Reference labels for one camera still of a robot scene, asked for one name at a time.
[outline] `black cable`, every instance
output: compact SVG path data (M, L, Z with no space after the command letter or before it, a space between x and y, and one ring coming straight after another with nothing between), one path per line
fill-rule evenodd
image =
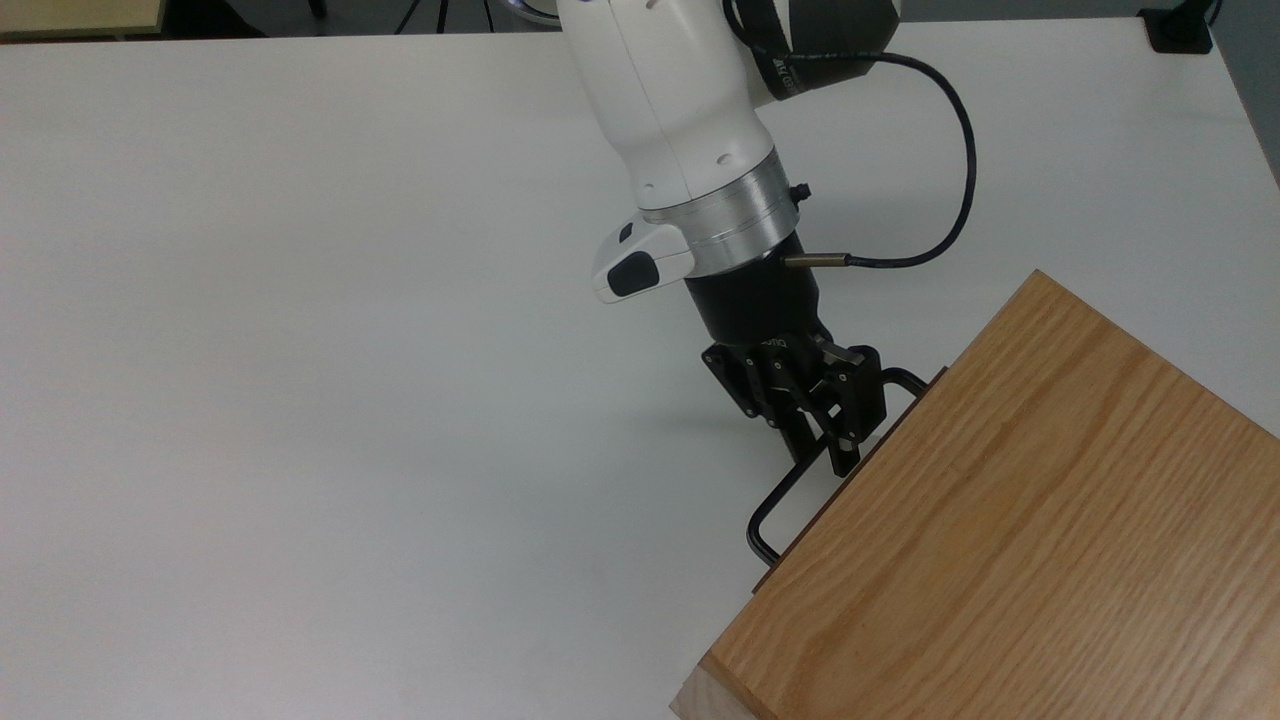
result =
M924 395L924 391L929 387L929 383L904 368L884 368L881 370L881 380L884 384L896 384L915 397Z
M399 35L401 32L404 31L404 26L408 24L408 19L413 17L413 10L417 9L417 4L421 1L422 0L413 0L413 3L408 6L408 12L404 13L404 17L401 19L399 27L396 28L396 32L393 35Z
M435 35L444 33L444 18L449 14L449 0L440 0L440 13L435 15Z
M787 53L781 50L771 50L755 42L751 42L746 37L746 28L739 22L737 14L733 12L733 0L723 0L724 19L728 22L730 29L737 36L739 41L742 42L751 53L781 61L804 61L804 63L823 63L823 61L868 61L868 63L888 63L891 65L902 65L904 68L911 68L919 73L923 73L929 79L932 79L942 92L946 94L947 100L951 101L951 106L956 111L956 118L960 120L960 129L964 132L964 146L965 146L965 161L968 164L968 170L965 173L964 182L964 197L960 201L960 213L956 215L955 224L951 225L951 231L947 232L946 237L942 238L932 249L920 252L919 255L911 255L910 258L859 258L856 255L845 255L845 264L854 265L859 268L914 268L915 265L923 265L929 260L933 260L938 255L942 255L955 243L956 238L960 237L960 232L964 231L964 225L969 222L969 213L973 209L973 195L974 188L978 184L978 147L973 136L973 123L969 120L969 111L965 109L964 102L960 100L960 94L956 92L951 82L933 65L923 60L916 60L915 58L909 58L906 55L899 55L895 53Z
M773 492L771 492L769 496L764 498L764 502L755 509L755 512L751 512L751 519L746 523L746 544L751 546L751 552L754 552L755 556L763 560L769 568L772 568L781 556L778 555L778 551L773 550L773 547L764 542L764 538L760 537L760 524L764 523L764 519L768 518L769 512L777 507L778 501L781 501L785 495L791 492L791 488L800 480L805 471L813 466L813 462L822 456L822 452L827 450L828 442L829 438L826 434L814 441L809 452L805 454L804 457L796 460L795 466L792 466L791 470L783 475L781 480L778 480L778 486L773 488Z

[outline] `white table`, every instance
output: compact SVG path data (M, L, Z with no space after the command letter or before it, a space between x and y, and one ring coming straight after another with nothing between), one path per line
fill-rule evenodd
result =
M1280 195L1217 55L893 47L968 101L978 204L823 272L838 340L932 374L1043 268L1280 432ZM631 202L561 36L6 46L0 99L0 715L668 716L788 461L680 287L593 299ZM950 222L927 81L763 117L810 250Z

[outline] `wood grain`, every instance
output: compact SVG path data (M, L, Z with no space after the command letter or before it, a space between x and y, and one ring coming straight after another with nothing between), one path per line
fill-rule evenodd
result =
M160 32L165 0L0 0L0 37Z
M756 717L1280 717L1280 442L1034 274L701 664Z

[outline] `black button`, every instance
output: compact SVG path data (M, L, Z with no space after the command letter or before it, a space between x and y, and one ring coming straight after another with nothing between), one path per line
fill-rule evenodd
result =
M605 278L613 295L626 297L658 284L658 264L648 252L632 252L614 265Z

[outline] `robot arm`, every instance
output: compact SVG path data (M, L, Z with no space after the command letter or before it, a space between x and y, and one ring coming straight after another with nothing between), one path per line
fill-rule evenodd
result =
M891 0L559 0L561 23L639 210L605 237L596 295L613 302L684 279L714 343L703 361L748 418L782 432L797 462L827 447L847 474L884 419L870 347L840 347L818 319L818 286L795 233L806 188L787 182L755 115L867 72L897 27ZM814 437L810 421L822 430Z
M803 51L881 50L896 0L740 0L753 37ZM561 23L639 211L605 237L605 302L767 255L799 214L755 106L867 72L805 67L744 47L717 0L561 0Z

